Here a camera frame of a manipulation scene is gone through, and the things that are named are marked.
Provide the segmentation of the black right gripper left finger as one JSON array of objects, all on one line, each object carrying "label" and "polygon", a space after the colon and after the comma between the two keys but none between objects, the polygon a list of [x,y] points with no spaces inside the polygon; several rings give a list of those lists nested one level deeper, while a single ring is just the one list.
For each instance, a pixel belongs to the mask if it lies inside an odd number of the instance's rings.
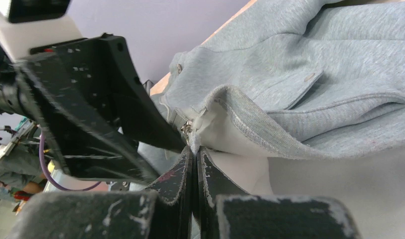
[{"label": "black right gripper left finger", "polygon": [[33,196],[10,239],[188,239],[193,154],[141,191],[47,192]]}]

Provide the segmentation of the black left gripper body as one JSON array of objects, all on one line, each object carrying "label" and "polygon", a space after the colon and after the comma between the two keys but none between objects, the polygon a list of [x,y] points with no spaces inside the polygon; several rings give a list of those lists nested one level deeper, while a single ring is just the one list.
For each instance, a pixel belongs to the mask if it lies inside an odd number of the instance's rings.
[{"label": "black left gripper body", "polygon": [[41,113],[32,95],[29,77],[24,71],[26,59],[12,62],[0,45],[0,114],[18,114],[39,119]]}]

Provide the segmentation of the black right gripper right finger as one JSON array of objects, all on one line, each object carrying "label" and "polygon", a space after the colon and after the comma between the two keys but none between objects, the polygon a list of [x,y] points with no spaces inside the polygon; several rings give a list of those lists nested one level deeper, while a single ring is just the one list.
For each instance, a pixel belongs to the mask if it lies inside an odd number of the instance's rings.
[{"label": "black right gripper right finger", "polygon": [[358,239],[347,208],[329,197],[251,195],[214,163],[208,149],[196,155],[203,239]]}]

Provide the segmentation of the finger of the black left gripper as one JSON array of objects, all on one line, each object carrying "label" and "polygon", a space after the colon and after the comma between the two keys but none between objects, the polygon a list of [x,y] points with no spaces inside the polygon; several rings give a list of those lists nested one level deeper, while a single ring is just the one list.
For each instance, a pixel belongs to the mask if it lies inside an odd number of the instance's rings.
[{"label": "finger of the black left gripper", "polygon": [[40,124],[64,173],[89,181],[142,184],[159,177],[130,141],[86,102],[58,56],[21,59],[17,74],[28,116]]},{"label": "finger of the black left gripper", "polygon": [[128,140],[181,152],[180,134],[160,114],[140,82],[122,36],[104,33],[57,46],[69,82]]}]

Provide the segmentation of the grey zip-up jacket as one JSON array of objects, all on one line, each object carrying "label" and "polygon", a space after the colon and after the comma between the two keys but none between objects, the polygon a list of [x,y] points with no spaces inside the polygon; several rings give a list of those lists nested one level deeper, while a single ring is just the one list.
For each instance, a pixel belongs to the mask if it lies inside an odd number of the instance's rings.
[{"label": "grey zip-up jacket", "polygon": [[151,99],[249,194],[333,198],[360,238],[405,239],[405,1],[258,0]]}]

